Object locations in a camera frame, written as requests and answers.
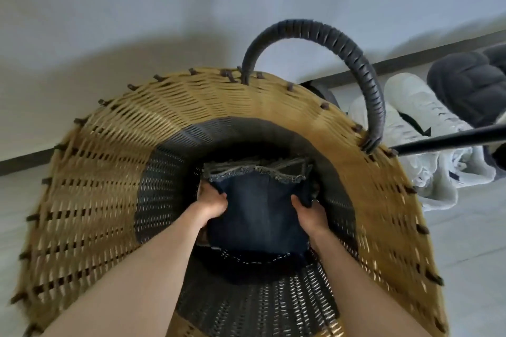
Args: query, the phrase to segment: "woven laundry basket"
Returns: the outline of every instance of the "woven laundry basket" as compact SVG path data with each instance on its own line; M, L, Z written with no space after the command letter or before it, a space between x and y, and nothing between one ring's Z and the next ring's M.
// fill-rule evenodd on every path
M330 48L364 92L369 132L302 86L264 72L271 43ZM110 268L170 225L195 199L210 157L306 155L332 231L370 277L433 336L447 334L441 285L416 192L395 152L378 145L383 95L343 33L283 21L261 33L242 68L171 73L101 106L55 147L29 231L16 295L41 332ZM312 251L234 254L194 247L168 336L339 336L329 283Z

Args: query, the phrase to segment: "denim fabric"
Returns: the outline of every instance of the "denim fabric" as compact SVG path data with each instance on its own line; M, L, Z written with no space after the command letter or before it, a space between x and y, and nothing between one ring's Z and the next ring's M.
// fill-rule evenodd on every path
M209 244L271 254L307 251L308 236L300 227L290 196L295 194L303 205L311 206L311 168L304 158L206 164L203 178L227 193L228 200L225 213L207 223Z

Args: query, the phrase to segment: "gray floor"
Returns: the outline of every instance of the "gray floor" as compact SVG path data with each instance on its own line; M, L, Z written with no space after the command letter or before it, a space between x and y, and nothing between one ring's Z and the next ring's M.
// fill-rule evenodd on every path
M0 177L0 336L20 337L26 323L6 306L18 273L30 213L47 166ZM428 212L436 261L445 279L453 337L503 337L506 330L506 181L459 191L459 204Z

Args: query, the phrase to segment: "white shoe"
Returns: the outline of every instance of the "white shoe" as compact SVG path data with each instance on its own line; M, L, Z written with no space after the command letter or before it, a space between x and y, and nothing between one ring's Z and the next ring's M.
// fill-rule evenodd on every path
M402 120L399 113L389 105L386 106L386 121L383 130L383 142L388 147L426 139L411 125ZM348 116L356 123L368 128L367 109L365 100L361 96L350 105ZM408 179L418 187L419 199L424 211L433 209L448 209L457 204L458 194L452 185L448 171L438 168L439 154L437 152L423 155L409 155L399 157L399 162Z
M441 103L432 89L418 76L399 73L387 80L385 99L403 119L427 136L443 136L472 129ZM495 168L484 159L483 147L465 147L441 151L455 187L487 184L494 180Z

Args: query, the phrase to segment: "white wall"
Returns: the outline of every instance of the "white wall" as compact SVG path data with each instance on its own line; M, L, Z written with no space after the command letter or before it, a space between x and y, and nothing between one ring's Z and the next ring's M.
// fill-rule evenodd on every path
M349 34L371 61L506 28L503 0L0 0L0 160L53 146L99 98L154 73L237 66L286 18ZM292 81L342 71L331 53L286 41L257 69Z

